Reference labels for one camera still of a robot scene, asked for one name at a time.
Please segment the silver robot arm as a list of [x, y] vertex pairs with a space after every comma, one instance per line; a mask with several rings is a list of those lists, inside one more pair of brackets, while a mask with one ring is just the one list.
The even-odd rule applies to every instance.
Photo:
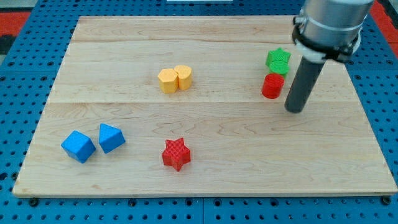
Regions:
[[361, 29], [373, 0], [306, 0], [293, 18], [292, 40], [302, 58], [285, 100], [301, 112], [327, 60], [347, 62], [359, 49]]

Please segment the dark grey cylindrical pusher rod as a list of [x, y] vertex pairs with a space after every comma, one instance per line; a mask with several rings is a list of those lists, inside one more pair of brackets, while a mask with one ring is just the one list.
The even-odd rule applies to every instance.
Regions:
[[288, 112], [302, 112], [324, 64], [324, 62], [313, 63], [302, 57], [285, 100], [284, 106]]

